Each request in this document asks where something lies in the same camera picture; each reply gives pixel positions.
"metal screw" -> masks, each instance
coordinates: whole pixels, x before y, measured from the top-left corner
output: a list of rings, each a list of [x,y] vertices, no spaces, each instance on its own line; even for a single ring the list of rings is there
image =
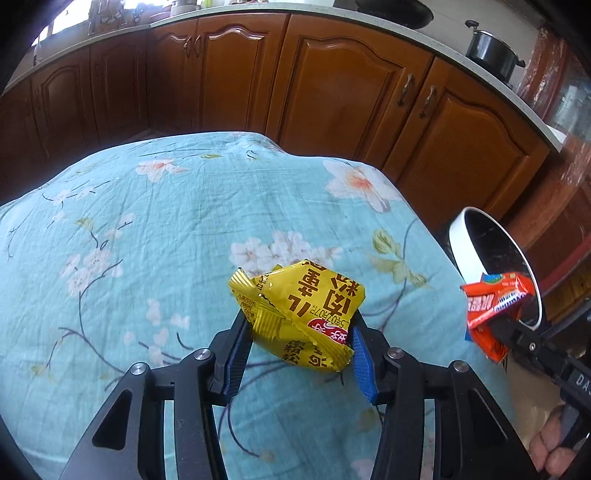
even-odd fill
[[[148,366],[145,363],[138,362],[136,364],[131,365],[130,370],[132,375],[141,375],[146,371],[147,368]]]
[[[396,346],[388,348],[388,356],[394,360],[400,360],[404,356],[404,350]]]
[[[200,348],[193,354],[196,360],[207,360],[211,355],[212,351],[209,348]]]
[[[468,370],[470,370],[470,367],[464,360],[456,360],[453,363],[453,368],[456,370],[456,372],[460,372],[461,374],[465,374]]]

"human hand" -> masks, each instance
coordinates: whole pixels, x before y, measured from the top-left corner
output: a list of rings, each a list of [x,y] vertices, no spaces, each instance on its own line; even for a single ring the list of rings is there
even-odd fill
[[[542,431],[530,442],[530,457],[535,469],[545,468],[550,475],[560,476],[569,467],[576,455],[570,448],[560,447],[560,416],[563,407],[556,407],[546,421]]]

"wooden cabinet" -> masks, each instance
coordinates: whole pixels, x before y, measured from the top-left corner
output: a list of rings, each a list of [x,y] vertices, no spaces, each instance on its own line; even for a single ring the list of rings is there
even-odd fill
[[[150,126],[263,133],[285,14],[216,15],[148,34]]]
[[[91,45],[92,96],[102,147],[148,129],[146,35],[140,31]]]
[[[88,47],[32,74],[31,86],[39,138],[52,169],[98,150]]]
[[[150,126],[158,132],[191,132],[191,92],[195,90],[191,59],[196,25],[193,19],[148,32],[148,116]]]
[[[264,133],[286,21],[279,13],[198,20],[193,131]]]
[[[289,153],[382,167],[432,58],[371,28],[293,15],[266,134]]]
[[[46,169],[25,79],[0,98],[0,205],[38,187]]]
[[[467,205],[502,217],[549,150],[506,100],[435,59],[383,172],[436,231]]]

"blue gripper pad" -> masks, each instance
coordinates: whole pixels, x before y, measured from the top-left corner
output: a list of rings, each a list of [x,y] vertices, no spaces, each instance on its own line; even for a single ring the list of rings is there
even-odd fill
[[[363,395],[373,404],[378,396],[374,361],[357,327],[353,327],[353,371],[357,385]]]
[[[238,393],[248,355],[251,352],[252,339],[248,322],[244,322],[238,336],[236,343],[232,347],[232,352],[229,355],[226,363],[226,378],[223,389],[223,395],[234,397]]]

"countertop edge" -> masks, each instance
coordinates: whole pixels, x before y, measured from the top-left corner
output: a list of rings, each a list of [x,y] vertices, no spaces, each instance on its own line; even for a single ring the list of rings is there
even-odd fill
[[[257,4],[238,4],[238,5],[225,5],[223,7],[213,7],[213,8],[206,8],[201,10],[196,10],[194,12],[188,12],[181,15],[176,15],[175,17],[165,18],[163,20],[157,21],[152,24],[146,25],[139,25],[137,27],[129,27],[124,28],[121,30],[116,30],[113,32],[109,32],[102,35],[96,35],[94,37],[90,37],[85,41],[72,45],[71,47],[62,50],[61,52],[48,57],[47,59],[43,60],[42,62],[35,65],[32,69],[29,69],[22,75],[18,76],[15,80],[10,82],[2,94],[8,92],[14,85],[19,83],[20,81],[24,80],[29,75],[32,75],[37,70],[40,70],[47,64],[51,63],[75,51],[79,48],[83,48],[89,46],[97,41],[107,40],[108,38],[116,37],[118,35],[125,35],[141,30],[148,30],[150,28],[157,28],[163,25],[180,22],[183,20],[188,20],[191,18],[197,17],[205,17],[209,15],[216,15],[216,14],[224,14],[224,13],[234,13],[234,12],[241,12],[241,11],[272,11],[272,12],[290,12],[290,13],[301,13],[301,14],[320,14],[328,17],[336,17],[336,18],[343,18],[349,21],[353,21],[362,25],[369,25],[371,27],[379,28],[380,30],[387,31],[389,33],[395,34],[398,37],[401,37],[405,40],[410,41],[422,48],[426,48],[433,52],[434,54],[444,58],[452,62],[454,65],[459,66],[462,70],[466,71],[467,73],[471,74],[477,80],[486,83],[490,87],[494,88],[497,92],[499,92],[502,96],[504,96],[507,100],[509,100],[517,109],[521,112],[523,117],[530,122],[534,127],[536,127],[540,134],[547,140],[549,145],[557,152],[560,152],[562,149],[562,144],[556,138],[556,136],[550,131],[548,126],[542,121],[542,119],[536,115],[536,113],[515,93],[511,90],[507,85],[502,83],[500,80],[492,76],[488,73],[485,69],[474,63],[473,61],[466,58],[463,54],[459,53],[458,51],[434,40],[431,37],[428,37],[422,33],[419,33],[415,30],[411,30],[409,28],[403,27],[402,25],[395,24],[388,20],[383,20],[382,18],[373,17],[371,15],[366,15],[360,12],[346,10],[342,8],[336,7],[321,7],[320,5],[309,5],[309,4],[292,4],[292,3],[257,3]]]

